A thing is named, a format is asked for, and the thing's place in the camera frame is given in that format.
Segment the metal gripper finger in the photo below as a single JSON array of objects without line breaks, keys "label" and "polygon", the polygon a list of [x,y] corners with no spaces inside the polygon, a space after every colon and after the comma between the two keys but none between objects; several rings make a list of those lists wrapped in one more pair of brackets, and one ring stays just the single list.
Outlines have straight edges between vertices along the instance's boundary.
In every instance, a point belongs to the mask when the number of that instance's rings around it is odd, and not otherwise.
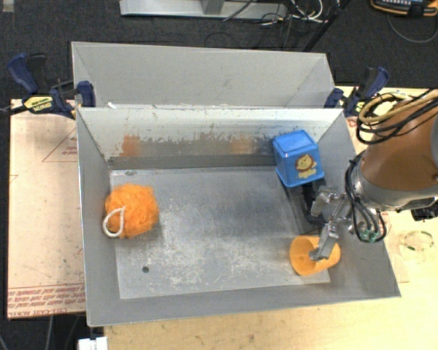
[{"label": "metal gripper finger", "polygon": [[320,232],[317,246],[309,252],[310,259],[315,262],[328,260],[338,239],[337,227],[326,223]]},{"label": "metal gripper finger", "polygon": [[335,203],[340,198],[341,193],[336,187],[321,186],[312,202],[310,214],[314,217],[321,215],[327,206]]}]

